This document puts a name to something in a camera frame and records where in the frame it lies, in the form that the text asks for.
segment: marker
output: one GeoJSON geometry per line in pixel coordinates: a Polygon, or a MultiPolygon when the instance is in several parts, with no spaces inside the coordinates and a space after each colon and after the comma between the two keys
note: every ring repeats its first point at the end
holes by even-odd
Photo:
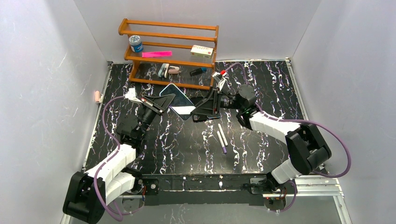
{"type": "Polygon", "coordinates": [[[197,76],[199,74],[206,72],[206,70],[207,70],[207,68],[195,69],[194,71],[190,71],[190,76],[197,76]]]}
{"type": "Polygon", "coordinates": [[[223,142],[223,140],[222,140],[222,138],[221,138],[221,134],[220,134],[220,132],[219,132],[219,131],[217,131],[217,136],[218,136],[218,138],[219,138],[219,141],[220,141],[221,147],[223,148],[223,152],[224,152],[224,154],[227,154],[226,147],[224,146],[224,142],[223,142]]]}
{"type": "Polygon", "coordinates": [[[227,140],[226,140],[226,136],[224,135],[223,128],[221,128],[221,125],[220,125],[220,124],[218,124],[218,126],[219,126],[219,129],[220,129],[221,136],[223,137],[224,144],[225,144],[226,146],[228,146],[228,142],[227,142],[227,140]]]}

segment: wooden shelf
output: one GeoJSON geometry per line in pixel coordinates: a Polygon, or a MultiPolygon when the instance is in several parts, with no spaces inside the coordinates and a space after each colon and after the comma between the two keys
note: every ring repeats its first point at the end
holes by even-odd
{"type": "MultiPolygon", "coordinates": [[[[118,33],[120,35],[127,35],[128,37],[132,35],[139,36],[151,36],[158,38],[173,38],[173,39],[183,39],[189,41],[206,41],[213,42],[213,55],[212,59],[205,59],[201,57],[191,56],[190,50],[192,45],[182,45],[182,44],[173,44],[173,43],[160,43],[160,42],[142,42],[143,51],[151,52],[151,51],[172,51],[172,56],[170,57],[141,57],[141,53],[135,53],[132,51],[131,47],[127,46],[127,50],[124,54],[125,60],[133,61],[133,68],[131,74],[129,75],[129,80],[131,82],[141,82],[141,83],[150,83],[150,84],[161,84],[168,85],[170,82],[164,81],[154,81],[154,80],[146,80],[146,79],[138,79],[135,78],[136,72],[140,65],[140,62],[154,62],[154,63],[169,63],[169,64],[178,64],[178,65],[187,65],[187,66],[197,66],[197,67],[206,67],[212,68],[214,70],[216,54],[217,54],[217,38],[219,33],[219,26],[203,26],[203,25],[191,25],[191,24],[180,24],[180,23],[167,23],[167,22],[151,22],[151,21],[136,21],[136,20],[127,20],[124,19],[118,28],[118,33]],[[174,33],[160,33],[160,32],[148,32],[141,30],[133,30],[132,25],[138,26],[158,26],[165,28],[175,28],[182,29],[182,31],[173,31],[174,33]],[[214,32],[213,36],[203,36],[201,31],[196,32],[194,35],[189,35],[189,30],[209,30],[214,32]]],[[[201,86],[194,84],[182,84],[175,83],[175,85],[180,87],[187,88],[195,88],[195,89],[210,89],[210,86],[201,86]]]]}

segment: black marble surface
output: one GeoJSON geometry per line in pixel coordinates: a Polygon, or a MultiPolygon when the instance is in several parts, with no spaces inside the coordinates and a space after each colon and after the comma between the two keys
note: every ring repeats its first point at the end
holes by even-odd
{"type": "MultiPolygon", "coordinates": [[[[255,87],[258,102],[263,110],[285,119],[302,119],[293,83],[290,79],[285,61],[241,62],[249,82],[255,87]]],[[[216,63],[216,70],[221,71],[231,62],[216,63]]],[[[139,77],[157,79],[160,64],[144,64],[139,67],[139,77]]],[[[137,94],[158,96],[164,86],[129,83],[128,76],[132,64],[115,64],[112,67],[107,85],[104,103],[111,98],[121,96],[131,86],[136,87],[137,94]]],[[[174,82],[191,81],[186,71],[195,68],[181,66],[179,77],[173,76],[174,82]]],[[[227,88],[234,93],[244,83],[241,68],[234,68],[229,73],[227,88]]],[[[209,77],[212,72],[204,74],[209,77]]],[[[207,91],[181,90],[189,97],[205,96],[207,91]]],[[[136,114],[137,105],[127,99],[114,102],[106,112],[109,130],[115,133],[117,121],[128,114],[136,114]]],[[[265,133],[250,131],[241,127],[236,119],[236,111],[221,109],[221,119],[203,123],[193,123],[191,118],[183,121],[172,110],[163,116],[157,116],[150,126],[141,155],[129,166],[139,169],[143,174],[243,174],[267,173],[288,158],[286,145],[265,133]],[[223,154],[216,131],[220,123],[227,137],[228,153],[223,154]]],[[[86,167],[90,169],[102,161],[116,148],[102,126],[101,116],[91,141],[86,167]]]]}

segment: blue jar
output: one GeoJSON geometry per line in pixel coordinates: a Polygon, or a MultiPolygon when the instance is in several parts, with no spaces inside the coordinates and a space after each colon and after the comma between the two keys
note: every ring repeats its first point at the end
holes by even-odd
{"type": "Polygon", "coordinates": [[[129,44],[131,45],[131,49],[135,53],[139,53],[143,51],[143,44],[141,43],[140,36],[133,35],[129,38],[129,44]]]}

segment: smartphone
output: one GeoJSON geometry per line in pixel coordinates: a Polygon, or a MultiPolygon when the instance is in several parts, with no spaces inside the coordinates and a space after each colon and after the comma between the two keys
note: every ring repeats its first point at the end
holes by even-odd
{"type": "Polygon", "coordinates": [[[171,109],[179,115],[183,120],[187,120],[191,115],[191,111],[195,109],[194,104],[175,84],[170,83],[161,92],[160,96],[174,93],[176,96],[170,103],[171,109]]]}

